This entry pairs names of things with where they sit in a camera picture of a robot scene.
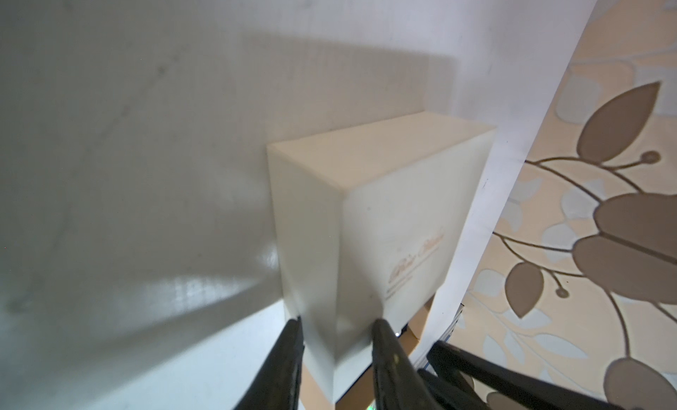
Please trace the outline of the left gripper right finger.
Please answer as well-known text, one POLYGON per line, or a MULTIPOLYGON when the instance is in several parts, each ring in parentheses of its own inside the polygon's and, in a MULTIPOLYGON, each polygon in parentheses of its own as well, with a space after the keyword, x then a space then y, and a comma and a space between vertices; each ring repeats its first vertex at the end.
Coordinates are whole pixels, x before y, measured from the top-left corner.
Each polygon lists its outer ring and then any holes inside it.
POLYGON ((379 318, 373 323, 371 336, 377 409, 441 409, 385 319, 379 318))

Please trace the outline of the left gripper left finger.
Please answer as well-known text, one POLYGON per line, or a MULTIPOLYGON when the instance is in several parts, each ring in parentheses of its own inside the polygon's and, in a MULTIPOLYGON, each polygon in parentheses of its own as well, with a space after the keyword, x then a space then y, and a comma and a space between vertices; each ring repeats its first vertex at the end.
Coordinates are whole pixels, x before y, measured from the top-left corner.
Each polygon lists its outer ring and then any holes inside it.
POLYGON ((296 410, 304 350, 301 318, 287 320, 257 376, 234 409, 296 410))

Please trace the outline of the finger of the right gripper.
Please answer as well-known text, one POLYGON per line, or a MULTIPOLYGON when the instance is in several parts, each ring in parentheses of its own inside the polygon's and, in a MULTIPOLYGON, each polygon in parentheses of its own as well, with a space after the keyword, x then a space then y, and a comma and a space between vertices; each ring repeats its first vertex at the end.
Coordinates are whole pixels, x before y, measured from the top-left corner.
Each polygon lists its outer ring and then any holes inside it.
POLYGON ((437 375, 449 378, 453 371, 463 372, 529 409, 621 409, 588 395, 510 371, 443 341, 437 341, 432 346, 427 358, 437 375))

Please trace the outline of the cream jewelry box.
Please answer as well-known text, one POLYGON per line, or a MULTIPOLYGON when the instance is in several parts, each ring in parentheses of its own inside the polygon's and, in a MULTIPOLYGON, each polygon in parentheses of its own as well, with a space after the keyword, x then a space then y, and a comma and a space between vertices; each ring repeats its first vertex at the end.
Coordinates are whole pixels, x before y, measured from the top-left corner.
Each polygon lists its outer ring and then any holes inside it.
POLYGON ((495 135, 421 112, 268 145, 284 303, 327 401, 370 365, 373 322, 404 327, 444 283, 495 135))

